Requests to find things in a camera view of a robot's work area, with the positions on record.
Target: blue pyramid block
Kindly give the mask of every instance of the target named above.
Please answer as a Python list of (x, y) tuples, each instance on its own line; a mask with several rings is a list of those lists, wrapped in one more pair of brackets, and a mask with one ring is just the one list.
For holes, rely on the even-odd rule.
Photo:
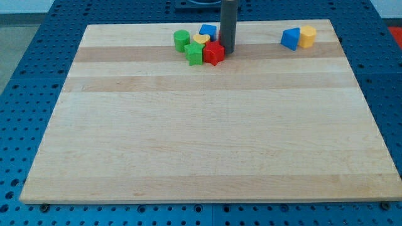
[(293, 51), (296, 51), (299, 38), (300, 38), (300, 28), (292, 28), (284, 30), (282, 34), (281, 44)]
[(216, 26), (203, 24), (200, 29), (200, 35), (209, 35), (211, 37), (211, 41), (216, 40)]

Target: wooden table surface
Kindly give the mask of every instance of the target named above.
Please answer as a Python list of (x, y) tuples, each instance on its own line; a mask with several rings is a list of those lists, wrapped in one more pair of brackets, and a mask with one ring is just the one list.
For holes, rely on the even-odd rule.
[[(291, 51), (282, 31), (316, 27)], [(328, 20), (237, 24), (188, 66), (198, 23), (87, 27), (21, 194), (25, 203), (400, 200), (402, 182)]]

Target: red block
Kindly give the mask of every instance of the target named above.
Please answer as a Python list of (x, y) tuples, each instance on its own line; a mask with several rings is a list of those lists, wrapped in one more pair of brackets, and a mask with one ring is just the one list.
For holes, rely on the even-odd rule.
[(225, 59), (225, 48), (219, 44), (219, 41), (210, 41), (206, 43), (202, 50), (204, 62), (211, 63), (216, 66), (218, 62)]
[(389, 27), (388, 28), (391, 34), (394, 36), (395, 41), (402, 49), (402, 28), (400, 27)]

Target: blue pegboard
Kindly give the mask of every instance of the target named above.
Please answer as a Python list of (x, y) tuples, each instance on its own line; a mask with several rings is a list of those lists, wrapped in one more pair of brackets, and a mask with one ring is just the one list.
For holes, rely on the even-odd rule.
[[(0, 96), (0, 225), (402, 225), (402, 203), (23, 205), (23, 183), (88, 24), (218, 21), (175, 1), (56, 0)], [(241, 0), (239, 20), (330, 19), (402, 174), (402, 54), (369, 0)]]

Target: green block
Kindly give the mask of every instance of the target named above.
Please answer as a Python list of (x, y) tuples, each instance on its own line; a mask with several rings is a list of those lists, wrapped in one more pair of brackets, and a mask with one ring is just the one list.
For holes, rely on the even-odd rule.
[(186, 30), (178, 30), (173, 34), (176, 51), (184, 52), (184, 46), (190, 44), (190, 33)]
[(204, 46), (204, 44), (199, 44), (195, 41), (184, 46), (184, 54), (190, 66), (202, 65), (202, 50)]

